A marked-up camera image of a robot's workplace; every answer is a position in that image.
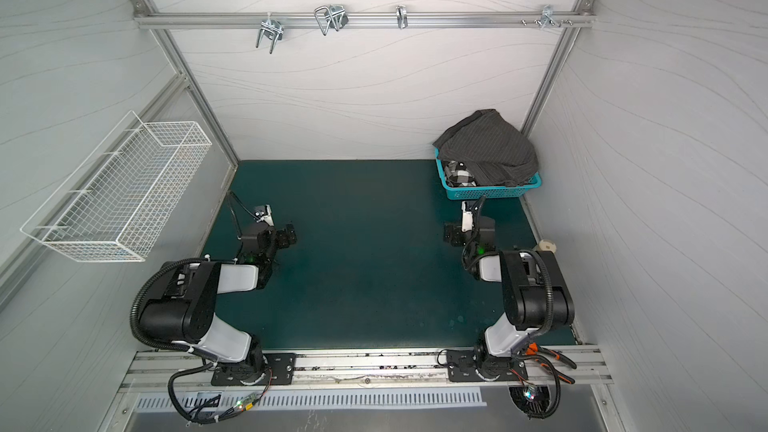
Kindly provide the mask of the dark grey striped shirt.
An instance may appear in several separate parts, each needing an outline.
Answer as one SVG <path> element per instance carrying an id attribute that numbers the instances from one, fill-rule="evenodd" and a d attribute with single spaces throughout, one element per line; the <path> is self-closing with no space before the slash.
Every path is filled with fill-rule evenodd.
<path id="1" fill-rule="evenodd" d="M 477 110 L 434 142 L 442 161 L 462 163 L 478 186 L 517 187 L 539 170 L 533 144 L 495 109 Z"/>

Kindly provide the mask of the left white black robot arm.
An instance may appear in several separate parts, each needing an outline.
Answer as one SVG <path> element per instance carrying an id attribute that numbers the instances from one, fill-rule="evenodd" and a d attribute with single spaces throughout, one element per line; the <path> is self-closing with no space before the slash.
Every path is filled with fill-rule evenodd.
<path id="1" fill-rule="evenodd" d="M 216 314 L 222 295 L 262 290 L 277 252 L 297 243 L 292 224 L 250 225 L 231 260 L 188 258 L 166 262 L 140 288 L 129 313 L 134 337 L 152 349 L 186 352 L 215 368 L 216 381 L 255 384 L 283 372 L 280 355 L 263 352 L 260 340 Z"/>

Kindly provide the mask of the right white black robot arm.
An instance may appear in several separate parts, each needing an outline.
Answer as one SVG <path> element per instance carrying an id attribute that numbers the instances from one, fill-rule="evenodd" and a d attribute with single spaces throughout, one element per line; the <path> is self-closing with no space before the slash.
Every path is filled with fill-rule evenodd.
<path id="1" fill-rule="evenodd" d="M 511 375 L 525 381 L 526 362 L 532 360 L 548 373 L 573 383 L 549 363 L 559 362 L 575 370 L 576 362 L 538 344 L 539 337 L 568 328 L 575 319 L 575 305 L 554 252 L 498 249 L 495 221 L 484 216 L 446 223 L 443 240 L 461 249 L 462 268 L 475 280 L 500 285 L 503 306 L 498 320 L 482 333 L 472 356 L 450 359 L 448 365 L 462 369 L 471 366 L 481 380 Z"/>

